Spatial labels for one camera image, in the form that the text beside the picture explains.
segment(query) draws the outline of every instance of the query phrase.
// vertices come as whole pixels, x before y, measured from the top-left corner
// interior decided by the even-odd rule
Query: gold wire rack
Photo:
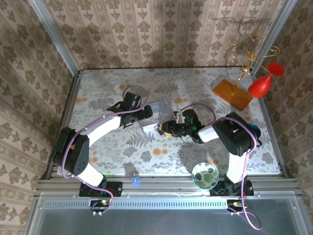
[[[245,58],[247,58],[247,61],[243,64],[243,74],[238,78],[235,86],[237,86],[237,84],[241,81],[241,79],[243,78],[243,76],[245,74],[254,74],[255,72],[255,68],[252,67],[252,62],[255,62],[256,64],[258,64],[261,68],[265,69],[267,72],[269,72],[264,66],[262,66],[259,62],[258,59],[259,58],[267,58],[267,57],[273,57],[273,56],[277,56],[281,53],[281,49],[277,46],[271,46],[269,49],[269,55],[257,55],[258,50],[260,49],[260,46],[263,42],[263,37],[258,35],[258,34],[253,34],[250,36],[250,40],[252,41],[252,43],[257,43],[257,47],[254,51],[249,51],[246,47],[245,42],[239,38],[239,37],[232,37],[229,42],[234,46],[237,47],[238,45],[242,44],[246,50],[245,53],[238,53],[236,51],[230,51],[226,54],[226,58],[229,59],[230,62],[232,62],[233,64],[235,64],[236,62],[238,62],[238,56],[243,56]]]

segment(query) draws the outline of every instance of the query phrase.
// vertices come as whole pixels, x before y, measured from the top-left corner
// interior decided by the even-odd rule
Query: damask wallpaper
[[[299,0],[274,43],[282,49],[276,62],[286,75],[273,77],[265,101],[288,171],[298,179],[313,222],[312,19],[313,1]]]
[[[265,36],[282,0],[43,0],[79,69],[241,65],[233,36]]]
[[[0,235],[22,234],[72,75],[26,0],[0,0]]]

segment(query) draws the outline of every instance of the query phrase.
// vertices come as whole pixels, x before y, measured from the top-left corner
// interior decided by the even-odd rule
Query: green patterned bowl
[[[219,172],[210,163],[199,163],[193,168],[191,178],[199,188],[212,189],[219,181]]]

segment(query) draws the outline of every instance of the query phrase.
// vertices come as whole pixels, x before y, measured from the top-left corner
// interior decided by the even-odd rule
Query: red vase
[[[271,78],[272,74],[269,76],[259,77],[256,79],[249,87],[249,93],[254,98],[262,98],[269,91],[272,84]]]
[[[269,63],[268,71],[270,72],[269,76],[259,77],[249,87],[249,93],[253,97],[262,98],[263,96],[265,96],[272,84],[271,77],[273,75],[280,77],[285,74],[284,67],[276,62]]]

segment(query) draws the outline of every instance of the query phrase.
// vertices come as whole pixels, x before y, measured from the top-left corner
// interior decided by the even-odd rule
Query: table
[[[122,69],[84,70],[72,112],[70,127],[80,129],[102,116],[106,109],[122,101],[122,92],[129,85],[140,85],[148,90],[149,103],[169,100],[173,110],[191,103],[209,105],[217,118],[235,111],[248,123],[262,131],[263,145],[250,155],[249,175],[280,174],[268,129],[257,99],[242,111],[213,94],[212,89],[223,79],[234,83],[241,68],[183,68],[183,69]],[[246,75],[239,87],[247,90],[252,83]],[[130,88],[142,97],[144,91]],[[193,107],[201,123],[213,120],[213,115],[202,106]],[[89,162],[103,174],[124,175],[137,170],[141,175],[189,175],[200,162],[217,165],[220,174],[228,168],[228,151],[220,140],[199,145],[189,138],[162,137],[157,132],[144,133],[138,123],[119,128],[98,140],[90,148]]]

